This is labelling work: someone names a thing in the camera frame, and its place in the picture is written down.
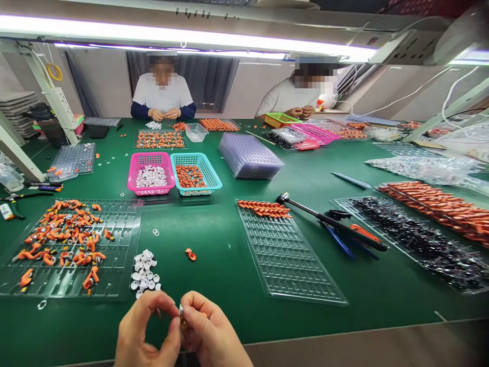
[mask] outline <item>stacked plastic trays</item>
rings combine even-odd
[[[285,166],[254,136],[224,133],[219,152],[236,178],[273,179]]]

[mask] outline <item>orange plastic basket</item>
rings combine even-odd
[[[277,112],[265,114],[265,123],[267,123],[271,127],[280,128],[288,126],[292,123],[302,123],[302,121],[294,119],[293,117],[290,117],[289,115],[286,115],[284,113]]]

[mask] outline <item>yellow cable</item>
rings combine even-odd
[[[56,76],[54,76],[54,75],[52,74],[52,72],[51,72],[51,67],[53,67],[53,68],[55,69],[55,71],[56,71]],[[46,68],[47,68],[47,72],[48,72],[49,76],[50,76],[51,78],[53,78],[55,81],[60,82],[60,81],[62,81],[62,80],[63,80],[63,73],[61,72],[61,69],[60,69],[60,68],[59,68],[57,65],[52,64],[52,63],[47,63]]]

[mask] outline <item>hammer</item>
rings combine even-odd
[[[374,241],[373,239],[364,236],[363,234],[341,224],[340,222],[335,221],[333,218],[330,218],[328,216],[325,216],[324,214],[320,214],[318,212],[315,212],[312,209],[309,209],[308,207],[305,207],[303,205],[300,205],[298,202],[290,200],[289,198],[289,193],[282,193],[279,195],[279,197],[275,200],[278,204],[283,204],[285,202],[288,202],[294,206],[297,206],[299,209],[304,210],[305,212],[308,212],[309,214],[312,214],[315,216],[317,219],[319,219],[321,222],[324,222],[326,224],[329,224],[330,226],[336,228],[337,230],[343,232],[344,234],[347,234],[348,236],[355,237],[356,239],[362,241],[364,244],[367,244],[374,249],[378,251],[386,251],[388,247],[384,245],[383,243],[379,243],[377,241]]]

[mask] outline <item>white ring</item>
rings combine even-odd
[[[42,300],[41,302],[39,302],[39,304],[37,305],[37,309],[38,310],[42,310],[44,307],[46,307],[46,304],[47,304],[47,301],[46,300]]]

